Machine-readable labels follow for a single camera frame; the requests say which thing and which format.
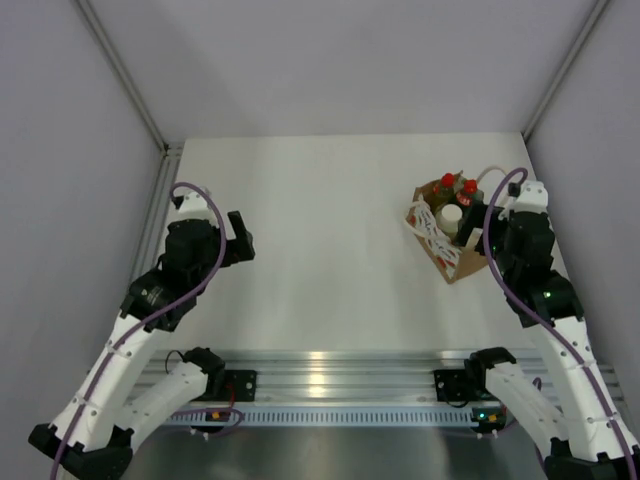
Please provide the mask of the pale green white-capped bottle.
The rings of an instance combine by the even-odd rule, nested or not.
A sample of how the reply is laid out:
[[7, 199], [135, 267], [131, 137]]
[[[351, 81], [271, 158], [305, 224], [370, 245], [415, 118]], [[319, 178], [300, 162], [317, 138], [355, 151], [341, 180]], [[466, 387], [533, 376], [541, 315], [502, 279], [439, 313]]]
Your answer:
[[463, 210], [455, 204], [443, 205], [436, 213], [436, 224], [440, 231], [453, 240], [459, 230]]

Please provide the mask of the watermelon print canvas bag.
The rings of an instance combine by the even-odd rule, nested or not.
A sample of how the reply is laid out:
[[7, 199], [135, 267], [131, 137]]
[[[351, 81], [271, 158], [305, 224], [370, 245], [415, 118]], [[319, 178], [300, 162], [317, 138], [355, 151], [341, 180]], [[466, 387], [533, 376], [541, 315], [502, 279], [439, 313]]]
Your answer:
[[446, 173], [441, 178], [416, 188], [413, 202], [405, 214], [403, 225], [418, 239], [448, 284], [453, 284], [483, 269], [487, 265], [487, 260], [475, 250], [481, 232], [478, 234], [472, 232], [461, 246], [454, 242], [459, 233], [464, 209], [456, 205], [460, 209], [460, 214], [454, 214], [451, 209], [443, 214], [440, 211], [447, 208], [447, 200], [457, 199], [458, 192], [468, 182], [475, 187], [474, 193], [481, 193], [477, 184], [492, 171], [506, 174], [502, 167], [495, 165], [485, 168], [471, 180], [466, 179], [462, 171], [456, 174]]

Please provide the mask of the yellow dish soap bottle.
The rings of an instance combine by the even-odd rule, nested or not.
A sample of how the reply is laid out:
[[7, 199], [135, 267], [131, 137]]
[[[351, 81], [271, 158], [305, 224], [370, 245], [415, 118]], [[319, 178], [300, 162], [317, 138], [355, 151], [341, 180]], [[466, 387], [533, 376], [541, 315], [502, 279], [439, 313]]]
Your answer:
[[478, 182], [475, 179], [465, 180], [453, 197], [453, 202], [462, 209], [466, 209], [476, 202], [482, 203], [483, 200], [484, 192], [478, 188]]

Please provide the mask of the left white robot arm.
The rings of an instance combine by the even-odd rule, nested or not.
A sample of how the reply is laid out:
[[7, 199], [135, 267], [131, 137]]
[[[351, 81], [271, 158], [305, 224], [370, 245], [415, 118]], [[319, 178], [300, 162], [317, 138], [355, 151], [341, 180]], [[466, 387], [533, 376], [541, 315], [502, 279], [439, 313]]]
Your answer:
[[65, 409], [29, 436], [37, 450], [77, 479], [119, 479], [134, 453], [161, 424], [193, 400], [225, 400], [225, 361], [207, 347], [180, 362], [135, 400], [129, 398], [151, 357], [197, 304], [219, 268], [251, 261], [253, 238], [241, 214], [228, 214], [234, 238], [214, 217], [168, 226], [154, 267], [137, 278], [120, 307], [98, 360]]

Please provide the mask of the right aluminium frame post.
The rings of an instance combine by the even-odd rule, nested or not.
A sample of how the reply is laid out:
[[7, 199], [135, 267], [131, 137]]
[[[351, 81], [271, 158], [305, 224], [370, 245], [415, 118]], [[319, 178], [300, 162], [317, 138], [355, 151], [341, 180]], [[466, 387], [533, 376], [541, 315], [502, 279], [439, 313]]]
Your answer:
[[586, 17], [581, 21], [579, 29], [573, 35], [571, 42], [561, 57], [560, 63], [554, 69], [553, 75], [544, 87], [537, 103], [535, 104], [535, 108], [532, 110], [524, 128], [521, 131], [521, 136], [525, 144], [527, 144], [533, 136], [536, 128], [553, 103], [554, 98], [557, 96], [559, 90], [569, 76], [574, 64], [612, 4], [613, 1], [611, 0], [597, 0], [591, 2]]

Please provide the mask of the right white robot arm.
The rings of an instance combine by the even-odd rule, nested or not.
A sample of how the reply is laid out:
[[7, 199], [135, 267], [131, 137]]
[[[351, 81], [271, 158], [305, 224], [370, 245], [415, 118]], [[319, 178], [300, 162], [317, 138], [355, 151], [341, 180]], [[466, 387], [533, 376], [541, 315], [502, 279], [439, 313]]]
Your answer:
[[487, 205], [480, 252], [543, 360], [558, 402], [526, 379], [504, 347], [465, 362], [465, 384], [492, 396], [533, 441], [549, 479], [636, 479], [639, 442], [614, 405], [572, 283], [552, 266], [555, 235], [543, 204]]

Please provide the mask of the aluminium frame post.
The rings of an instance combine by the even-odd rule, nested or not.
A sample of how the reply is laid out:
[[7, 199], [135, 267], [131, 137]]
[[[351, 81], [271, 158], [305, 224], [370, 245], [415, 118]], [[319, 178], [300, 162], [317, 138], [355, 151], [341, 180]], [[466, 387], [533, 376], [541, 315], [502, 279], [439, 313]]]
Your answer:
[[152, 263], [155, 258], [164, 215], [168, 207], [168, 200], [165, 200], [164, 195], [169, 190], [169, 183], [175, 178], [183, 145], [169, 143], [162, 135], [140, 89], [111, 40], [93, 3], [75, 0], [71, 4], [96, 42], [99, 51], [119, 83], [121, 91], [141, 120], [158, 153], [157, 165], [152, 169], [150, 199], [145, 209], [142, 232], [136, 250], [134, 270], [141, 270], [144, 266]]
[[554, 98], [557, 96], [559, 90], [569, 76], [574, 64], [612, 4], [613, 1], [611, 0], [597, 0], [591, 2], [586, 17], [581, 21], [579, 29], [573, 35], [571, 42], [561, 57], [560, 63], [554, 69], [553, 75], [544, 87], [537, 103], [535, 104], [535, 108], [532, 110], [524, 128], [521, 131], [521, 136], [525, 144], [527, 144], [533, 136], [536, 128], [553, 103]]

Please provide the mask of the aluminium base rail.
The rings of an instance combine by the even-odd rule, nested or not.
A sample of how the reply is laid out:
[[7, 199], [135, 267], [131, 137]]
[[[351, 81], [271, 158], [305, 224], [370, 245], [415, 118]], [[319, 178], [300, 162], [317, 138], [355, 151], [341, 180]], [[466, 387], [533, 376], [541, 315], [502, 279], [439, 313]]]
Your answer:
[[435, 374], [458, 369], [469, 350], [219, 350], [229, 370], [257, 373], [257, 405], [431, 405]]

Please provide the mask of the left aluminium frame post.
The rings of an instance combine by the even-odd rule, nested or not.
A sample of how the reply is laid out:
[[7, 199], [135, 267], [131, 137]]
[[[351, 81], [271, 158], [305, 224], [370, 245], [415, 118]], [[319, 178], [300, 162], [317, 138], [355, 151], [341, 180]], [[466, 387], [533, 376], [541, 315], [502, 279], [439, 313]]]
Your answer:
[[134, 270], [141, 270], [144, 266], [152, 263], [155, 258], [164, 215], [168, 207], [168, 200], [165, 200], [164, 195], [169, 190], [169, 183], [175, 178], [183, 145], [169, 143], [162, 135], [140, 89], [111, 40], [93, 3], [75, 0], [71, 4], [96, 42], [99, 51], [119, 83], [121, 91], [141, 120], [158, 153], [157, 165], [152, 169], [150, 199], [145, 209], [142, 232], [136, 250]]

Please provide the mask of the green dish soap bottle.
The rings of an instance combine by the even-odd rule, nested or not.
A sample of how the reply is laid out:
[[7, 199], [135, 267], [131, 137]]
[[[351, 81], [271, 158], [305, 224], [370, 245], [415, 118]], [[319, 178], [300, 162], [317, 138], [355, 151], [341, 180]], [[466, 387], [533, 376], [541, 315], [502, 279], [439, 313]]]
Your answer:
[[462, 188], [461, 173], [445, 173], [434, 185], [431, 208], [434, 213], [445, 205], [456, 204], [456, 195]]

